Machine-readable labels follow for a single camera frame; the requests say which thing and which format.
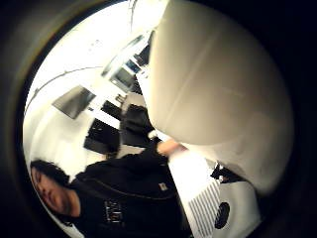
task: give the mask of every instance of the black t-shirt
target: black t-shirt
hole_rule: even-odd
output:
[[[80,200],[80,216],[73,223],[84,235],[97,236],[99,224],[127,231],[154,233],[177,232],[180,211],[176,198],[166,201],[118,202],[76,191]]]

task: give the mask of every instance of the person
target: person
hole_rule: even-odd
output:
[[[31,179],[53,215],[86,238],[188,237],[166,165],[177,148],[173,140],[153,141],[139,154],[88,166],[71,183],[62,169],[36,159]]]

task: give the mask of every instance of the dark hair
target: dark hair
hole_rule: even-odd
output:
[[[56,181],[59,185],[69,188],[69,176],[56,164],[52,162],[46,162],[41,159],[35,159],[30,164],[31,168],[37,169],[50,179]],[[67,215],[58,214],[48,206],[50,212],[65,226],[72,226],[71,217]]]

